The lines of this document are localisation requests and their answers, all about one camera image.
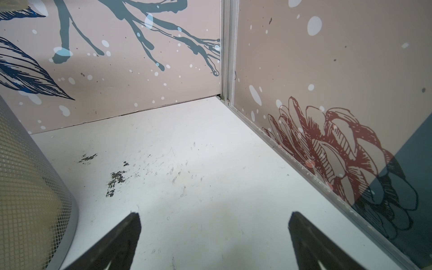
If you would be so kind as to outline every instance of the leaf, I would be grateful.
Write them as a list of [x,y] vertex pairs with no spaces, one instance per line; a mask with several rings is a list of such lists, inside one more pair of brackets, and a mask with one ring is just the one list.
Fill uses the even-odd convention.
[[0,12],[0,21],[1,20],[11,20],[13,18],[36,18],[36,17],[45,17],[44,15],[37,14],[30,7],[25,10],[17,10],[17,11],[3,11]]
[[39,64],[10,41],[0,37],[0,84],[32,94],[68,96]]

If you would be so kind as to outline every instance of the white paint splatter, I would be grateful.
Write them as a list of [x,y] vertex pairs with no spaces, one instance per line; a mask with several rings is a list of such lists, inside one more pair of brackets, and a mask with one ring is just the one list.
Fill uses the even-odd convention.
[[42,15],[48,16],[47,8],[42,0],[29,0],[29,3],[32,4]]
[[72,56],[73,55],[73,53],[70,50],[62,48],[62,47],[55,47],[53,50],[56,54],[58,54],[60,56]]
[[296,7],[300,4],[302,0],[288,0],[289,7]]
[[18,93],[20,93],[20,95],[26,95],[29,97],[29,99],[31,101],[33,101],[33,103],[40,105],[42,104],[42,100],[36,95],[36,94],[32,94],[32,93],[27,93],[21,90],[18,90]]
[[309,35],[316,35],[318,32],[321,31],[321,28],[323,27],[323,22],[321,19],[317,16],[313,16],[309,19],[308,22],[308,34]]
[[151,13],[149,13],[146,17],[146,19],[144,20],[144,25],[148,28],[151,29],[153,27],[153,15]]
[[70,111],[66,106],[60,105],[60,106],[58,106],[58,108],[63,112],[64,116],[70,115]]
[[249,85],[249,91],[251,92],[252,98],[254,98],[254,101],[258,104],[258,105],[262,105],[261,102],[261,98],[260,95],[258,94],[258,92],[255,90],[255,88],[252,85]]
[[280,106],[282,106],[282,101],[280,101],[280,100],[276,100],[276,107],[279,109],[280,108]]

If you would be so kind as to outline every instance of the dark floor stain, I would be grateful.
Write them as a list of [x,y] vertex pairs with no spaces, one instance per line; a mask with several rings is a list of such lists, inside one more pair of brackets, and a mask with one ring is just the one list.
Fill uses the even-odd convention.
[[87,154],[84,154],[84,155],[82,156],[82,159],[81,159],[80,161],[78,161],[78,163],[83,163],[83,164],[88,165],[88,164],[90,164],[90,163],[86,163],[86,161],[89,161],[89,160],[94,159],[98,154],[94,154],[94,155],[92,155],[92,156],[86,156],[86,155],[87,155]]
[[114,196],[115,184],[123,183],[126,181],[126,179],[123,176],[125,172],[126,171],[118,171],[118,172],[111,173],[111,181],[108,182],[108,190],[107,190],[106,197]]

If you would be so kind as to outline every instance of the metal mesh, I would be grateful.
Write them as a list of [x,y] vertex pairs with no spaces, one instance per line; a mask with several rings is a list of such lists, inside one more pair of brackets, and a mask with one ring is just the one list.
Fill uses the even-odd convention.
[[71,207],[62,180],[0,98],[0,269],[45,269]]

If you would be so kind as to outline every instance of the white floor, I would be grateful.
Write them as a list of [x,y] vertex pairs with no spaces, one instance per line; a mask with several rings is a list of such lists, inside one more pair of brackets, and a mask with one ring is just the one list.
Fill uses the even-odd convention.
[[133,270],[297,269],[287,223],[300,211],[367,269],[399,269],[217,98],[32,137],[79,205],[62,268],[133,211]]

